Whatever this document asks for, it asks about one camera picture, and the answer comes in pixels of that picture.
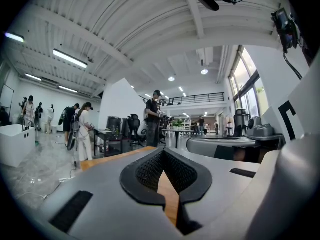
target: window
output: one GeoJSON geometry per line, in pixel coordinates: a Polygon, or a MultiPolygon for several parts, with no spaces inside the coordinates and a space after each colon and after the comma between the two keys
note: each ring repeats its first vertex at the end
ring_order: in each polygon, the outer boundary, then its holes
{"type": "Polygon", "coordinates": [[[268,110],[269,104],[261,78],[255,83],[255,89],[259,102],[260,115],[262,116],[268,110]]]}
{"type": "Polygon", "coordinates": [[[249,73],[242,59],[240,59],[239,64],[236,67],[236,70],[234,72],[234,77],[235,77],[236,83],[238,84],[239,90],[241,90],[241,88],[244,87],[245,84],[250,79],[249,73]]]}
{"type": "Polygon", "coordinates": [[[269,108],[267,95],[257,67],[248,51],[239,47],[229,76],[236,109],[245,109],[251,117],[261,117],[269,108]]]}
{"type": "Polygon", "coordinates": [[[236,85],[236,81],[235,81],[234,77],[231,78],[231,83],[232,83],[232,87],[233,87],[233,94],[237,95],[238,94],[238,89],[237,89],[237,85],[236,85]]]}
{"type": "Polygon", "coordinates": [[[247,64],[249,72],[252,76],[254,74],[254,72],[256,72],[257,68],[256,68],[256,65],[255,65],[254,61],[252,60],[251,56],[249,55],[248,51],[246,50],[246,48],[244,48],[244,50],[243,50],[242,57],[243,57],[245,63],[247,64]]]}

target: office chair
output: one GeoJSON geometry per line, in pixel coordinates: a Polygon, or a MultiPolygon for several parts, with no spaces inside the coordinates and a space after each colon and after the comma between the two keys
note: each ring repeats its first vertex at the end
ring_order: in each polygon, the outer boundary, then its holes
{"type": "Polygon", "coordinates": [[[132,145],[139,145],[141,147],[145,147],[144,145],[142,145],[142,141],[144,141],[145,138],[140,137],[138,135],[138,129],[140,126],[139,116],[137,116],[136,114],[131,114],[131,116],[128,116],[128,124],[129,124],[129,129],[130,129],[130,136],[132,139],[132,142],[130,143],[130,147],[132,145]]]}

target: balcony railing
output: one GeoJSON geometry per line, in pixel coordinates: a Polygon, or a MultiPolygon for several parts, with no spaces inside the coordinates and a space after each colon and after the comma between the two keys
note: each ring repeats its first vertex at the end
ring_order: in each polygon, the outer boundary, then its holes
{"type": "MultiPolygon", "coordinates": [[[[148,101],[147,98],[142,97],[144,103],[148,101]]],[[[224,102],[225,101],[225,93],[209,93],[209,94],[201,94],[201,95],[193,95],[187,97],[175,97],[169,99],[159,99],[157,102],[160,105],[174,106],[174,105],[187,105],[187,104],[198,104],[198,103],[209,103],[209,102],[224,102]]]]}

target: white wall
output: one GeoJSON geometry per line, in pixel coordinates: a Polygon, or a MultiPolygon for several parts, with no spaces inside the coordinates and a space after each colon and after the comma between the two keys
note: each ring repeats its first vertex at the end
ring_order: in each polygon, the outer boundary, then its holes
{"type": "Polygon", "coordinates": [[[109,116],[127,118],[130,114],[136,114],[142,122],[145,108],[146,104],[125,78],[115,84],[109,84],[104,89],[101,101],[103,113],[99,115],[99,129],[107,127],[109,116]]]}
{"type": "MultiPolygon", "coordinates": [[[[282,50],[245,45],[263,82],[269,106],[287,97],[299,84],[300,80],[288,66],[282,50]]],[[[309,66],[300,48],[288,51],[288,60],[303,76],[309,66]]]]}
{"type": "MultiPolygon", "coordinates": [[[[35,107],[39,106],[39,103],[42,102],[42,108],[44,112],[42,114],[42,121],[46,121],[48,119],[47,108],[49,108],[51,104],[54,106],[54,119],[52,125],[58,126],[60,116],[66,107],[74,106],[76,103],[79,103],[80,106],[82,106],[86,102],[91,102],[93,111],[91,110],[89,112],[90,123],[94,124],[95,126],[98,125],[100,103],[92,101],[89,98],[85,99],[82,97],[68,95],[67,92],[65,94],[60,93],[24,81],[20,81],[19,88],[17,92],[15,91],[15,98],[12,102],[12,106],[18,108],[18,110],[15,110],[15,113],[21,114],[21,109],[19,108],[18,103],[22,102],[24,97],[29,98],[30,95],[33,96],[33,103],[35,107]]],[[[62,130],[63,125],[58,127],[58,131],[62,130]]]]}

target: potted plant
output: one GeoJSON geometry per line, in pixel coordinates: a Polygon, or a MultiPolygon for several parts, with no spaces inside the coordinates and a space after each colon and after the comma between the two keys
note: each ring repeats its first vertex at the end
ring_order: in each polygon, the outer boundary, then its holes
{"type": "Polygon", "coordinates": [[[175,130],[175,131],[177,131],[178,129],[179,129],[179,127],[181,127],[182,126],[182,120],[181,119],[178,119],[178,121],[173,121],[172,122],[172,126],[173,126],[173,129],[175,130]]]}

